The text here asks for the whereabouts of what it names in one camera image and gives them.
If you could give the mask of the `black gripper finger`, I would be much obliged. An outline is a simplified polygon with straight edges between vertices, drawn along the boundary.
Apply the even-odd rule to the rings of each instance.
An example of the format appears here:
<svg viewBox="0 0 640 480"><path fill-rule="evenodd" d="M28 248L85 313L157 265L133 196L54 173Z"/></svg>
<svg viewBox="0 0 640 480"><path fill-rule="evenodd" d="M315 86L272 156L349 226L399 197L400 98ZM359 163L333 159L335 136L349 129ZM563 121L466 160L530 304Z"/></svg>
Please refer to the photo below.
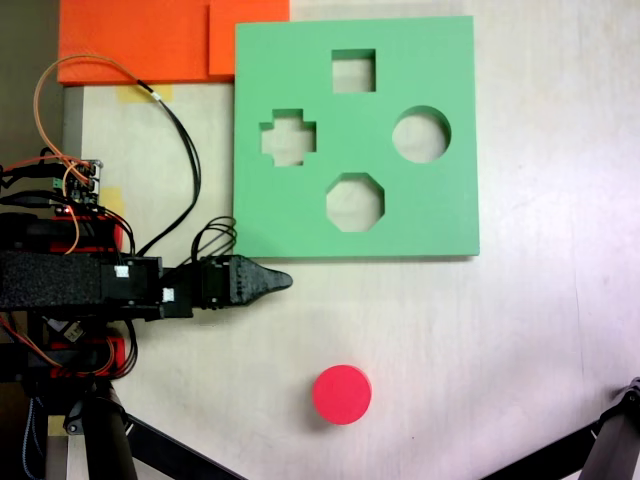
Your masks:
<svg viewBox="0 0 640 480"><path fill-rule="evenodd" d="M247 306L292 285L292 277L285 272L263 267L240 255L233 255L229 260L230 306Z"/></svg>

